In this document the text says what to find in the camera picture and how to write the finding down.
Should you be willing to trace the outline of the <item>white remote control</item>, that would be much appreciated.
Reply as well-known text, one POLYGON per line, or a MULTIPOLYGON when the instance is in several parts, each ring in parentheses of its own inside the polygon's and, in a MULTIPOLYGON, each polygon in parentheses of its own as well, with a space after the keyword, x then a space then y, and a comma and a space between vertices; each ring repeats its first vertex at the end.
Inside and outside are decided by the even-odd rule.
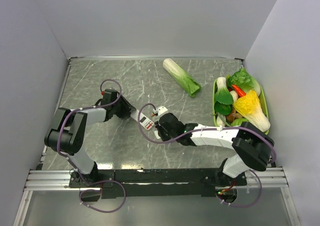
POLYGON ((145 116, 143 113, 141 113, 140 116, 138 116, 138 113, 139 113, 139 110, 137 110, 137 120, 134 120, 134 121, 138 122, 138 123, 141 125, 142 128, 144 128, 145 130, 147 130, 147 129, 146 129, 147 124, 148 124, 149 122, 153 122, 153 121, 150 120, 150 119, 149 119, 147 116, 145 116))

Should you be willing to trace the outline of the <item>white battery cover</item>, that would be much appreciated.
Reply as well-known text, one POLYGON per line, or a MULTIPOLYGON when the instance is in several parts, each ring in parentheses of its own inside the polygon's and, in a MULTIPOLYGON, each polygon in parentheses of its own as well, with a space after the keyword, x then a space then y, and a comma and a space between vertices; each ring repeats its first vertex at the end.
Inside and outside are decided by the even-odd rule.
POLYGON ((156 139, 161 139, 161 137, 158 134, 158 131, 154 131, 154 136, 156 137, 156 139))

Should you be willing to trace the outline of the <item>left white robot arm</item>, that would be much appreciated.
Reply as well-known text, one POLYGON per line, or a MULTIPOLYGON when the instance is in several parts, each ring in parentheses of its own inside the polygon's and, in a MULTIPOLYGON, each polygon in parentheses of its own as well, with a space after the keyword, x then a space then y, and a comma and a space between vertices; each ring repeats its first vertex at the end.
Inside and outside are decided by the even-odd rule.
POLYGON ((58 108, 44 137, 44 144, 64 157, 74 167, 75 175, 88 187, 98 183, 99 170, 83 148, 86 127, 107 122, 113 116, 125 120, 136 111, 116 90, 106 89, 101 94, 102 98, 89 107, 58 108))

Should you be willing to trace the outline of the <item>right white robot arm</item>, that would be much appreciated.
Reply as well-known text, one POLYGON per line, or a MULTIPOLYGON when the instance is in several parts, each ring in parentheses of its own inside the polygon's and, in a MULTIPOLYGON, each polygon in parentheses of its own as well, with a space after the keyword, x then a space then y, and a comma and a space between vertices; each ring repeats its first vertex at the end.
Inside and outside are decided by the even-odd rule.
POLYGON ((155 122, 156 138, 174 140, 183 146, 218 146, 232 149, 235 155, 222 163, 219 181, 230 185, 237 176, 251 169, 265 171, 274 153, 274 142, 249 122, 235 127, 209 127, 197 123, 183 124, 172 113, 155 122))

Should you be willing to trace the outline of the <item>long green napa cabbage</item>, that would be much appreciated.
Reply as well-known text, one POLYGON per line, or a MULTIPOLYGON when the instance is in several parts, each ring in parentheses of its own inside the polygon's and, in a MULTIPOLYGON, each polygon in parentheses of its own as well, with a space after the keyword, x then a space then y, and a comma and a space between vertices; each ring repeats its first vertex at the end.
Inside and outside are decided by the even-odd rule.
POLYGON ((172 59, 165 59, 163 61, 163 67, 190 97, 194 98, 201 90, 201 85, 172 59))

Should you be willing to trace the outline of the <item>brown mushroom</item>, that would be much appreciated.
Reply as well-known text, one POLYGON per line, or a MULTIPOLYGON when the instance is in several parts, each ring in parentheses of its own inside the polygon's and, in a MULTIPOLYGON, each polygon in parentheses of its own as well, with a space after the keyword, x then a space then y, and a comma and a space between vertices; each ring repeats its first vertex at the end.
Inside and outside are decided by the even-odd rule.
POLYGON ((239 114, 235 108, 232 109, 231 113, 226 116, 226 120, 229 123, 232 123, 235 119, 241 119, 243 116, 239 114))

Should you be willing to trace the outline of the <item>bok choy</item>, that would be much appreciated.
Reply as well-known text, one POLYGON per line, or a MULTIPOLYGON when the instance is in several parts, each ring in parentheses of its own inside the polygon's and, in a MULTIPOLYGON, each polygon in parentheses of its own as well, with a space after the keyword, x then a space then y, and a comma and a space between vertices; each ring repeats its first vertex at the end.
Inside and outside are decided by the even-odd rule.
POLYGON ((219 77, 216 80, 217 91, 214 95, 215 101, 225 105, 233 104, 234 100, 227 88, 227 79, 225 77, 219 77))

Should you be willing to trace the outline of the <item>round green cabbage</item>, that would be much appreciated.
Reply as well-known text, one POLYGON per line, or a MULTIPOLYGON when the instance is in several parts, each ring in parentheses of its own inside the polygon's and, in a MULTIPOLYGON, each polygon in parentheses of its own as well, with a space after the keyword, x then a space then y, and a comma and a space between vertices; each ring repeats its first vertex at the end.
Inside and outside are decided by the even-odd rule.
POLYGON ((235 119, 232 123, 231 123, 231 127, 235 127, 235 126, 241 126, 241 124, 243 122, 248 122, 248 120, 246 118, 238 118, 235 119))

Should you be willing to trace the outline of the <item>white mushroom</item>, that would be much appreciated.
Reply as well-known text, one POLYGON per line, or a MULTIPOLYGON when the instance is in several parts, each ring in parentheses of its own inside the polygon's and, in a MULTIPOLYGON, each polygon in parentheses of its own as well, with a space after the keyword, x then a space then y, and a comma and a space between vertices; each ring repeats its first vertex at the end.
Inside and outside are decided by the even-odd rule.
POLYGON ((239 98, 237 92, 235 90, 232 90, 230 91, 230 94, 232 95, 233 103, 235 103, 239 98))

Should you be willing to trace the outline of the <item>red chili pepper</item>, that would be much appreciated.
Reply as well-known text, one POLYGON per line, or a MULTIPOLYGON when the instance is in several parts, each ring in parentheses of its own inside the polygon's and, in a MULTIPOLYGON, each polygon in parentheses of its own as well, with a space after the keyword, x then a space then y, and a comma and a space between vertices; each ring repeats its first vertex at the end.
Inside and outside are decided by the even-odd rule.
POLYGON ((240 87, 238 87, 238 86, 235 85, 235 84, 232 84, 231 86, 232 86, 232 88, 235 90, 235 92, 238 94, 239 97, 244 97, 244 96, 246 96, 246 93, 245 93, 240 87))

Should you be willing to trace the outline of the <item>yellow napa cabbage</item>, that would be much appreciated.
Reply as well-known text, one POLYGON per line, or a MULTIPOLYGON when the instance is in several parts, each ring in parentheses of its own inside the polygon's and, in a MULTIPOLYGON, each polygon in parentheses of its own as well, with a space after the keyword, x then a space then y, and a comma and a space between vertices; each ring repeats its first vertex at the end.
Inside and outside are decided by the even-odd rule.
POLYGON ((262 132, 269 130, 271 124, 262 111, 260 100, 255 90, 250 90, 233 104, 235 110, 262 132))

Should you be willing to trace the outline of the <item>green lettuce head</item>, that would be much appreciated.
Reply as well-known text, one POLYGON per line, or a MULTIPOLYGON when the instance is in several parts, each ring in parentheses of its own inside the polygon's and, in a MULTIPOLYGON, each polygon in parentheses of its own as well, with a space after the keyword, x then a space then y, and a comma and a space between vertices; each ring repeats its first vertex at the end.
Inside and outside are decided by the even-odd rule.
POLYGON ((245 68, 239 69, 232 76, 227 79, 227 85, 232 86, 236 85, 242 89, 245 93, 248 93, 250 90, 254 90, 259 96, 261 93, 261 87, 257 80, 252 77, 245 68))

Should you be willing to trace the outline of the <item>green plastic tray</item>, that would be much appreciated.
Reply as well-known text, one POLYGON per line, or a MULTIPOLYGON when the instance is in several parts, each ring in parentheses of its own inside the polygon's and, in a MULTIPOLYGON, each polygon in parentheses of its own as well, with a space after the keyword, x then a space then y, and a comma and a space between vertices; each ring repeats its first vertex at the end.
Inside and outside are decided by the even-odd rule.
MULTIPOLYGON (((219 118, 220 121, 224 123, 224 127, 231 127, 227 119, 225 117, 221 118, 221 115, 215 110, 215 103, 216 103, 215 93, 217 92, 217 90, 218 90, 217 79, 215 79, 213 83, 213 93, 212 93, 213 123, 216 127, 219 127, 219 125, 217 124, 217 119, 219 118)), ((258 98, 259 98, 259 102, 260 102, 263 114, 266 116, 267 119, 269 119, 267 101, 266 101, 265 93, 262 87, 260 88, 260 95, 258 98)))

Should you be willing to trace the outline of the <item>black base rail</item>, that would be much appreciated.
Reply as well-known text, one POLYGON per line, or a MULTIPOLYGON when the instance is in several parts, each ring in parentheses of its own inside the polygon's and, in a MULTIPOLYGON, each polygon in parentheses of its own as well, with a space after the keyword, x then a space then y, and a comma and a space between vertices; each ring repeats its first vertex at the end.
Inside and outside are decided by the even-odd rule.
POLYGON ((70 188, 101 189, 103 199, 122 197, 120 183, 127 197, 200 195, 215 197, 218 188, 246 186, 244 173, 236 178, 222 174, 218 168, 180 169, 101 169, 89 183, 77 172, 71 174, 70 188))

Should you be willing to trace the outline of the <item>aluminium frame rail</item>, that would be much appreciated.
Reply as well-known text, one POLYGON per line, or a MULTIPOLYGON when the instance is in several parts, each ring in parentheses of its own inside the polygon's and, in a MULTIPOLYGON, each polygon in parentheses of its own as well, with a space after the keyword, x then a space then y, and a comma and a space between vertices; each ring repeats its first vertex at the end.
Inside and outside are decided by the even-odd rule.
MULTIPOLYGON (((65 191, 81 190, 69 187, 71 179, 69 170, 31 170, 25 182, 24 191, 65 191)), ((259 188, 261 181, 263 188, 289 187, 283 168, 268 168, 264 172, 246 172, 246 186, 239 188, 259 188)))

